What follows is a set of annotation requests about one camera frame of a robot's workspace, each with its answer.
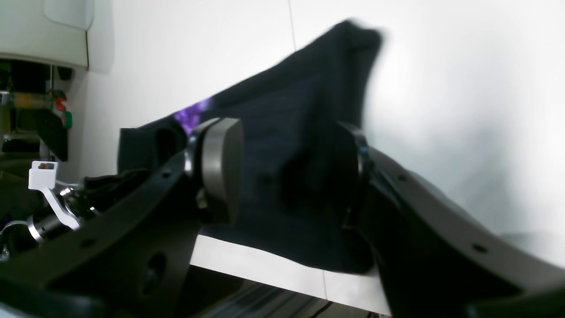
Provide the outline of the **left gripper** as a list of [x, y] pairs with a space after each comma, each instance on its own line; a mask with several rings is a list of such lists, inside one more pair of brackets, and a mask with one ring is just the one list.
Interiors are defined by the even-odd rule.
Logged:
[[[79, 185], [57, 185], [57, 198], [73, 215], [79, 218], [80, 227], [95, 217], [95, 206], [90, 202], [83, 187]], [[10, 220], [1, 228], [1, 260], [22, 254], [39, 245], [60, 237], [72, 229], [57, 219], [50, 205], [22, 220]]]

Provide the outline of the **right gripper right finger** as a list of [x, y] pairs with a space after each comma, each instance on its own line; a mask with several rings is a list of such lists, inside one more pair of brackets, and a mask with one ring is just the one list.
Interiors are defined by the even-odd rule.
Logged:
[[343, 228], [369, 245], [394, 318], [562, 318], [564, 270], [498, 238], [360, 129], [338, 123]]

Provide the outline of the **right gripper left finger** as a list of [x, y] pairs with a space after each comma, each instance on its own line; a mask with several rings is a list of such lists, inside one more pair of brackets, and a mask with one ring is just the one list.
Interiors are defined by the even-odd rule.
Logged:
[[155, 171], [85, 178], [95, 217], [1, 263], [1, 310], [34, 318], [171, 317], [202, 225], [239, 210], [244, 129], [193, 128]]

